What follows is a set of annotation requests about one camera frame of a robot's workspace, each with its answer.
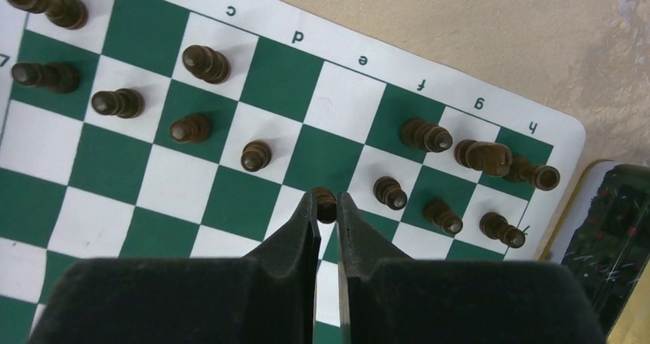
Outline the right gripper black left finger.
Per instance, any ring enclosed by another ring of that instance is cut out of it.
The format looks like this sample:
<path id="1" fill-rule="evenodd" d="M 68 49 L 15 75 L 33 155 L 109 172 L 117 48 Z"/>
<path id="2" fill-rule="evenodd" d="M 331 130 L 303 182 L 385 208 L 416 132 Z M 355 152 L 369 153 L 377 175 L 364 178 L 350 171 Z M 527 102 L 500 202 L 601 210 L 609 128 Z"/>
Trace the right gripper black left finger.
<path id="1" fill-rule="evenodd" d="M 317 201 L 243 257 L 94 258 L 69 268 L 31 343 L 309 343 Z"/>

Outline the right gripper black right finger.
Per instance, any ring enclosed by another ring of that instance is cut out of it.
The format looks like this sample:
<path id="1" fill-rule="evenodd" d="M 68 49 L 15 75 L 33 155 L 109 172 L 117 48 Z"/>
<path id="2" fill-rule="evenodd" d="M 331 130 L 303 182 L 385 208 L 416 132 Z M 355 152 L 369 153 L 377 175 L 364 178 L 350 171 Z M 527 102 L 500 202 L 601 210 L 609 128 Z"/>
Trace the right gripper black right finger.
<path id="1" fill-rule="evenodd" d="M 337 197 L 344 343 L 604 343 L 582 287 L 539 261 L 416 260 Z"/>

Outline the dark wooden pawn piece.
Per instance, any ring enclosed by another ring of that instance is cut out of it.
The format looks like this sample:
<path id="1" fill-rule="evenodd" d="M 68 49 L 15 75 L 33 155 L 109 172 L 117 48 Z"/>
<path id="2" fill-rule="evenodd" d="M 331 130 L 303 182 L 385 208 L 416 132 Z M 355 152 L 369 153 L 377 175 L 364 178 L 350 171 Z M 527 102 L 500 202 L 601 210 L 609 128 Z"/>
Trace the dark wooden pawn piece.
<path id="1" fill-rule="evenodd" d="M 271 159 L 271 147 L 265 141 L 254 140 L 243 148 L 240 163 L 247 172 L 257 172 L 265 168 Z"/>
<path id="2" fill-rule="evenodd" d="M 72 93 L 80 83 L 77 69 L 62 62 L 18 62 L 12 66 L 11 76 L 14 82 L 23 87 L 34 87 L 53 93 Z"/>
<path id="3" fill-rule="evenodd" d="M 227 57 L 204 45 L 188 46 L 182 52 L 181 60 L 188 72 L 209 84 L 223 83 L 231 72 Z"/>
<path id="4" fill-rule="evenodd" d="M 425 206 L 423 216 L 426 221 L 438 226 L 447 234 L 456 235 L 463 228 L 461 218 L 441 199 L 432 199 Z"/>
<path id="5" fill-rule="evenodd" d="M 408 196 L 396 179 L 383 176 L 373 186 L 376 199 L 394 211 L 402 210 L 408 203 Z"/>
<path id="6" fill-rule="evenodd" d="M 98 91 L 90 99 L 93 110 L 102 116 L 118 116 L 131 119 L 144 111 L 142 95 L 130 88 L 115 91 Z"/>
<path id="7" fill-rule="evenodd" d="M 312 188 L 311 193 L 317 200 L 317 219 L 324 224 L 334 223 L 336 220 L 336 196 L 327 187 Z"/>
<path id="8" fill-rule="evenodd" d="M 174 121 L 169 126 L 169 135 L 177 143 L 200 143 L 211 132 L 208 118 L 201 113 L 193 113 Z"/>

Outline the dark wooden bishop piece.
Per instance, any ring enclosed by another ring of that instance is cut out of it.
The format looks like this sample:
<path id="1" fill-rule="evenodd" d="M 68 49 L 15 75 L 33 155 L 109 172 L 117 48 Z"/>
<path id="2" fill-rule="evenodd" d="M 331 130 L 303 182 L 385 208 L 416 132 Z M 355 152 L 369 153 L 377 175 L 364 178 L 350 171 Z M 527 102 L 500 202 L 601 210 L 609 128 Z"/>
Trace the dark wooden bishop piece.
<path id="1" fill-rule="evenodd" d="M 444 152 L 453 145 L 453 138 L 446 128 L 421 119 L 403 123 L 399 138 L 406 146 L 424 152 Z"/>

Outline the dark wooden knight piece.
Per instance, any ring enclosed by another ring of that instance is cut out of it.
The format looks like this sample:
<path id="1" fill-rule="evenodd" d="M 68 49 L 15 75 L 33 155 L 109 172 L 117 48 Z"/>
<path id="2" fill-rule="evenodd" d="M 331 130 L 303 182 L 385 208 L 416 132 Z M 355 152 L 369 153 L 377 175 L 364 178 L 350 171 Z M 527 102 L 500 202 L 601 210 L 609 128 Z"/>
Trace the dark wooden knight piece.
<path id="1" fill-rule="evenodd" d="M 513 162 L 511 150 L 504 144 L 464 139 L 455 147 L 455 160 L 465 168 L 494 177 L 504 177 Z"/>

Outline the dark rook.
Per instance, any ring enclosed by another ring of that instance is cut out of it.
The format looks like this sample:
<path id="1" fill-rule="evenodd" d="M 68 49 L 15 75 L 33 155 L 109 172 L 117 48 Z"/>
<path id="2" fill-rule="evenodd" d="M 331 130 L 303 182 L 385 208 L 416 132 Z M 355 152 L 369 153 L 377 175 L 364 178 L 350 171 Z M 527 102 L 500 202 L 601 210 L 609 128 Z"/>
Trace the dark rook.
<path id="1" fill-rule="evenodd" d="M 68 30 L 81 29 L 88 12 L 81 0 L 7 0 L 10 6 L 32 14 L 45 14 L 48 20 Z"/>
<path id="2" fill-rule="evenodd" d="M 527 182 L 541 191 L 551 191 L 560 183 L 560 172 L 550 165 L 534 165 L 523 156 L 515 156 L 504 179 L 513 183 Z"/>

